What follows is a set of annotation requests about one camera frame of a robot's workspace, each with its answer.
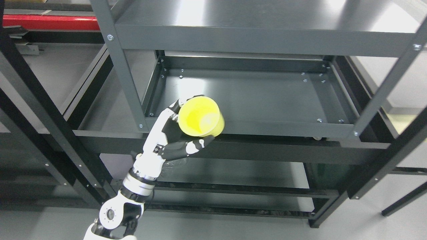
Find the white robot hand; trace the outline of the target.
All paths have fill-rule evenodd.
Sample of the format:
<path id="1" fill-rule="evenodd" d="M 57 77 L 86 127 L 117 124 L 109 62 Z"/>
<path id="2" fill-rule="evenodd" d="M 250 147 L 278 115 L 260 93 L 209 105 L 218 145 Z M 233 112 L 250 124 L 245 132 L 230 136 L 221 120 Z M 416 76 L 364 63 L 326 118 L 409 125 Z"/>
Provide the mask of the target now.
<path id="1" fill-rule="evenodd" d="M 160 176 L 165 161 L 193 155 L 215 139 L 213 135 L 208 135 L 191 141 L 177 142 L 182 131 L 175 120 L 186 102 L 186 99 L 179 98 L 160 113 L 145 140 L 142 155 L 137 157 L 133 164 L 131 176 L 134 179 L 154 181 Z"/>

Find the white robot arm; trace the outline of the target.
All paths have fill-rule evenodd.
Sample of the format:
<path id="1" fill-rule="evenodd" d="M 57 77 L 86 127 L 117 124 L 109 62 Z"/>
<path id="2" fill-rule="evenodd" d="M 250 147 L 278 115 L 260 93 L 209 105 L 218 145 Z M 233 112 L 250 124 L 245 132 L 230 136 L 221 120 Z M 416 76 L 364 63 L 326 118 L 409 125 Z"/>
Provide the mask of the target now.
<path id="1" fill-rule="evenodd" d="M 144 204 L 154 195 L 156 180 L 167 161 L 191 156 L 207 147 L 225 126 L 218 104 L 199 95 L 180 98 L 155 121 L 117 195 L 102 204 L 87 228 L 85 240 L 113 240 L 112 232 L 124 227 L 123 240 L 136 240 Z"/>

